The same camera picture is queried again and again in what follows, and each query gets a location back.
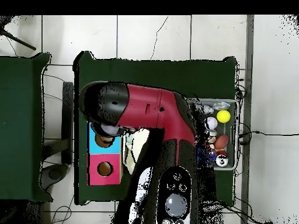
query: yellow ball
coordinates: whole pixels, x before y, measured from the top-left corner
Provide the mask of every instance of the yellow ball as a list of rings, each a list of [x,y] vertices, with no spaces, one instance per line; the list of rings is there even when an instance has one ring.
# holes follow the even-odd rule
[[[221,110],[217,113],[217,120],[220,123],[226,123],[230,120],[231,114],[227,110]]]

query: blue object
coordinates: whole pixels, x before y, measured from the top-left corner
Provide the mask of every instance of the blue object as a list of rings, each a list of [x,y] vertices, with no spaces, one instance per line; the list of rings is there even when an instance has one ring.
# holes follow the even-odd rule
[[[91,128],[91,123],[89,123],[89,153],[92,155],[101,154],[119,154],[120,150],[120,137],[115,137],[113,145],[108,148],[101,148],[96,144],[95,133]]]
[[[209,160],[208,160],[207,162],[212,162],[212,161],[214,161],[214,160],[216,160],[216,154],[215,154],[215,153],[212,153],[212,154],[210,155]]]
[[[204,148],[198,148],[197,152],[196,152],[196,158],[197,158],[197,164],[199,164],[199,162],[201,162],[202,158],[206,157],[206,151],[204,150]]]

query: black control panel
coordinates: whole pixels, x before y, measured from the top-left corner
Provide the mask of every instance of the black control panel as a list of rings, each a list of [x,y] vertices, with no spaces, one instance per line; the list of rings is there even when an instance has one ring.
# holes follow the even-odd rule
[[[191,178],[182,167],[170,167],[161,176],[158,190],[157,223],[184,224],[190,211]]]

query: hole in box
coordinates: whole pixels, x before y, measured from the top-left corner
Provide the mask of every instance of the hole in box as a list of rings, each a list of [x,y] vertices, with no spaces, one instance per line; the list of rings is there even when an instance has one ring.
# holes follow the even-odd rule
[[[108,177],[113,172],[113,166],[109,162],[98,164],[98,173],[103,177]]]

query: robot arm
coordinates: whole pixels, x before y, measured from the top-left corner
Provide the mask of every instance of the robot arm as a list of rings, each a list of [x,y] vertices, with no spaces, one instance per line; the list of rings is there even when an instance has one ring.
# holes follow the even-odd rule
[[[185,99],[165,89],[92,82],[81,90],[79,105],[98,135],[115,137],[126,130],[149,130],[127,198],[117,210],[116,218],[123,220],[116,222],[129,224],[130,212],[139,207],[136,215],[142,215],[143,224],[198,224],[196,132]],[[144,172],[150,181],[146,181],[146,190],[142,185],[146,193],[138,198]]]

